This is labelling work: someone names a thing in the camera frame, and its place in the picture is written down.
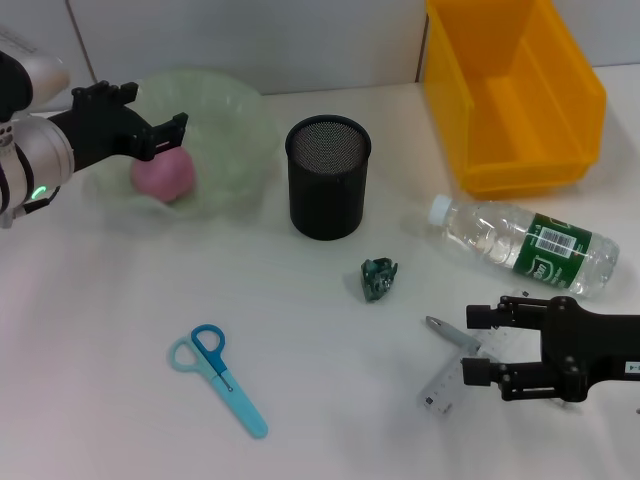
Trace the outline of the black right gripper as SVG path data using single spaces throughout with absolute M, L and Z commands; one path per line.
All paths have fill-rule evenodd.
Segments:
M 639 380 L 637 315 L 593 313 L 565 296 L 550 302 L 502 296 L 495 308 L 468 305 L 466 322 L 478 330 L 542 327 L 543 362 L 556 372 L 554 389 L 564 401 L 584 401 L 601 382 Z M 479 357 L 463 358 L 461 367 L 465 385 L 495 383 L 504 401 L 548 398 L 548 368 L 541 362 L 505 364 Z

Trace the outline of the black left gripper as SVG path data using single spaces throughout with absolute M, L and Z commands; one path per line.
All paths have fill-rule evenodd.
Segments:
M 145 121 L 124 105 L 137 97 L 139 85 L 100 81 L 72 90 L 72 109 L 48 118 L 64 134 L 79 172 L 114 155 L 151 161 L 157 154 L 182 145 L 188 115 L 145 129 Z

